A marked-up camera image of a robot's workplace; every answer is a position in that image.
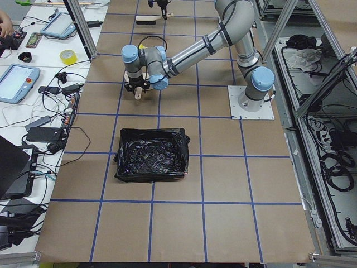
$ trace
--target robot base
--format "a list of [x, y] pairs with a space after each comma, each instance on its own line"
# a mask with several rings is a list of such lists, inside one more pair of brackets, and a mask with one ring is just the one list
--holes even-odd
[[243, 109], [239, 103], [238, 98], [245, 91], [246, 86], [228, 86], [230, 114], [232, 119], [251, 119], [251, 120], [274, 120], [272, 105], [270, 102], [264, 102], [261, 109], [256, 112], [250, 112]]

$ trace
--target grid floor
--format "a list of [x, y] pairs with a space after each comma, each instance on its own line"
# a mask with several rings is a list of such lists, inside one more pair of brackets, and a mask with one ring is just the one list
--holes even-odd
[[[304, 262], [313, 244], [278, 113], [230, 118], [227, 85], [245, 83], [226, 48], [149, 91], [123, 88], [120, 51], [159, 35], [174, 55], [217, 26], [213, 1], [175, 0], [155, 26], [144, 0], [112, 0], [75, 125], [90, 137], [60, 169], [37, 246], [52, 262]], [[148, 39], [145, 46], [162, 45]], [[182, 127], [189, 173], [171, 183], [126, 184], [113, 157], [122, 128]], [[62, 163], [88, 140], [71, 130]]]

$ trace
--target power strip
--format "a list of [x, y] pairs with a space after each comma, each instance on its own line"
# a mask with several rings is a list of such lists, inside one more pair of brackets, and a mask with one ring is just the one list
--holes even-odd
[[65, 119], [63, 120], [62, 123], [62, 128], [67, 129], [67, 132], [69, 132], [69, 128], [72, 126], [74, 119], [77, 114], [77, 108], [79, 104], [79, 98], [80, 94], [78, 92], [74, 93], [73, 96], [70, 98], [67, 109], [72, 109], [71, 113], [67, 116], [65, 116]]

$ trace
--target black tape roll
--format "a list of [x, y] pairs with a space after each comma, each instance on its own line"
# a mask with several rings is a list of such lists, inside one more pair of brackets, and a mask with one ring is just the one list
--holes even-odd
[[23, 52], [18, 56], [18, 59], [24, 63], [29, 63], [32, 60], [32, 55], [30, 52]]

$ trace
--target black plastic bag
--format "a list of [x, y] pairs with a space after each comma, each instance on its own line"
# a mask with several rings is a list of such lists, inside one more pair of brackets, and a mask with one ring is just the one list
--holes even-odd
[[286, 41], [286, 45], [288, 47], [293, 47], [294, 49], [316, 49], [316, 38], [313, 36], [306, 35], [293, 35], [290, 37], [288, 41]]
[[190, 138], [183, 128], [120, 131], [115, 177], [125, 182], [181, 178], [189, 167]]

